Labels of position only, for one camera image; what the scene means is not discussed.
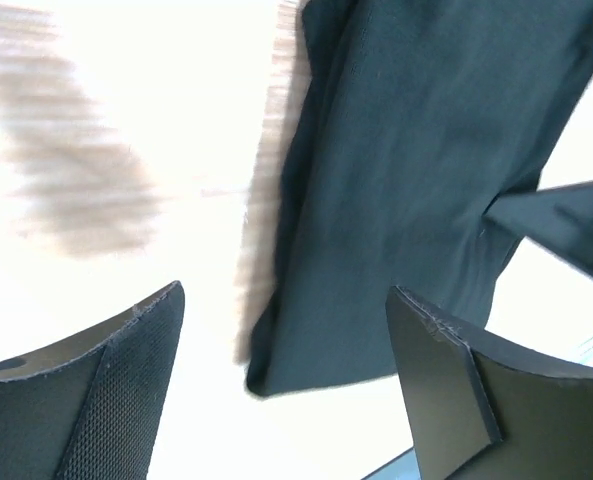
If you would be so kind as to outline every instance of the floor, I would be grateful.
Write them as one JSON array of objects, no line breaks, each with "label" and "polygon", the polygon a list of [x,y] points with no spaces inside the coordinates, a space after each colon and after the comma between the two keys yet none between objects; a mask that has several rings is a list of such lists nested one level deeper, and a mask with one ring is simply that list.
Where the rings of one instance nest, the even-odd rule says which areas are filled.
[{"label": "floor", "polygon": [[[2,3],[44,13],[0,6],[0,359],[180,279],[151,479],[359,479],[410,446],[395,378],[266,402],[242,388],[308,82],[299,2]],[[593,84],[543,186],[592,178]],[[592,327],[593,282],[525,242],[490,329],[564,355]]]}]

